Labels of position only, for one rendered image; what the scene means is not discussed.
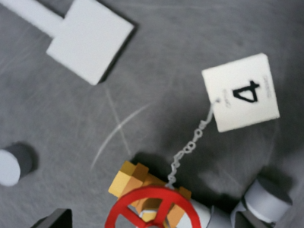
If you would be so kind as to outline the grey pipe tee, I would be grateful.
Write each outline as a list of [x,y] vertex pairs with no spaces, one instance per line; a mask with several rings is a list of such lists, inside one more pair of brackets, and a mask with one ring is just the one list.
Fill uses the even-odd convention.
[[[182,186],[173,186],[175,190],[166,187],[166,182],[148,170],[140,163],[137,166],[127,161],[123,163],[108,191],[118,200],[112,206],[104,228],[116,228],[120,214],[137,228],[168,228],[166,215],[171,228],[234,228],[237,211],[251,211],[273,227],[293,202],[282,186],[266,176],[257,175],[244,196],[228,212],[190,198],[192,192]],[[129,205],[136,207],[139,214],[144,210],[158,211],[143,213],[140,218],[128,208]]]

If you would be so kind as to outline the white short cylinder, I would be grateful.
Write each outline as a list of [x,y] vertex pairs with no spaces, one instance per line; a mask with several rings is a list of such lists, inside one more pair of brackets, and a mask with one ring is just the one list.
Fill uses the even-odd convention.
[[29,175],[32,162],[21,147],[10,146],[0,152],[0,185],[12,187]]

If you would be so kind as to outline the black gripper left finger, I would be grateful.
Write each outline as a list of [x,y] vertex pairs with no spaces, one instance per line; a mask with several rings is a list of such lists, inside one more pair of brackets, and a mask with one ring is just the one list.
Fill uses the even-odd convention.
[[72,211],[57,208],[48,217],[38,220],[31,228],[73,228]]

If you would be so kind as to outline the white tag on silver chain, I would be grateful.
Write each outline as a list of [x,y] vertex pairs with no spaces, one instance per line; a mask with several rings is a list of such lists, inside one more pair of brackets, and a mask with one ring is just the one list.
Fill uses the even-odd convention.
[[[179,166],[177,159],[183,152],[188,153],[195,146],[193,141],[201,135],[200,128],[209,120],[211,109],[218,131],[277,114],[263,52],[204,69],[201,73],[211,103],[210,108],[206,120],[200,120],[199,128],[194,130],[192,141],[173,156],[172,172],[167,176],[169,182],[165,184],[172,189],[174,188],[171,184],[176,181],[173,175]],[[192,147],[188,145],[190,143]]]

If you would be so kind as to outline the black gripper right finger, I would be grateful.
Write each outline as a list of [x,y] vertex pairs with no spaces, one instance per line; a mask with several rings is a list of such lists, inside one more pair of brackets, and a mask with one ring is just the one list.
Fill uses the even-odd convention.
[[251,211],[237,211],[235,228],[273,228],[268,222],[259,220]]

